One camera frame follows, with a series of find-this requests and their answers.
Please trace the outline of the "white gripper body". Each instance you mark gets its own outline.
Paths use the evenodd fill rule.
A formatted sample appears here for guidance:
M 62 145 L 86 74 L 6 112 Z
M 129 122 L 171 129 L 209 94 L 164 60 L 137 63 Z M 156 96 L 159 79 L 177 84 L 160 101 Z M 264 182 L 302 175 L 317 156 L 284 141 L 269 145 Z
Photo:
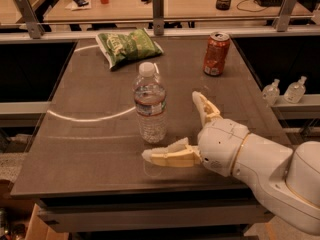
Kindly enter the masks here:
M 206 123 L 198 134 L 198 148 L 203 166 L 219 175 L 231 175 L 231 167 L 248 128 L 230 119 Z

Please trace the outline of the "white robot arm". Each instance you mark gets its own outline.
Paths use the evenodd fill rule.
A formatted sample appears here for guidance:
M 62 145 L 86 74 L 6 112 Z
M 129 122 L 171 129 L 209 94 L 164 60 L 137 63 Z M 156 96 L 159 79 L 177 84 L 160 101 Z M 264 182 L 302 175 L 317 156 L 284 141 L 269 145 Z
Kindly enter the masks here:
M 257 201 L 291 226 L 320 235 L 319 143 L 309 141 L 295 150 L 249 131 L 220 115 L 199 92 L 192 93 L 202 130 L 198 144 L 184 138 L 167 147 L 149 149 L 142 157 L 162 167 L 201 164 L 224 177 L 245 183 Z

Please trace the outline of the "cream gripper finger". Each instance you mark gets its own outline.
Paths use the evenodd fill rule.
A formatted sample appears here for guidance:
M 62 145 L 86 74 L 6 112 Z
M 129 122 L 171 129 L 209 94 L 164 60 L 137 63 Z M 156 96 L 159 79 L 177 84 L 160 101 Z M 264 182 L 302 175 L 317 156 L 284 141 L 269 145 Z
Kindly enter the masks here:
M 192 100 L 199 112 L 202 125 L 222 118 L 220 110 L 202 93 L 194 91 L 192 93 Z
M 167 147 L 144 150 L 142 157 L 147 162 L 162 167 L 187 168 L 202 163 L 198 147 L 190 145 L 187 138 Z

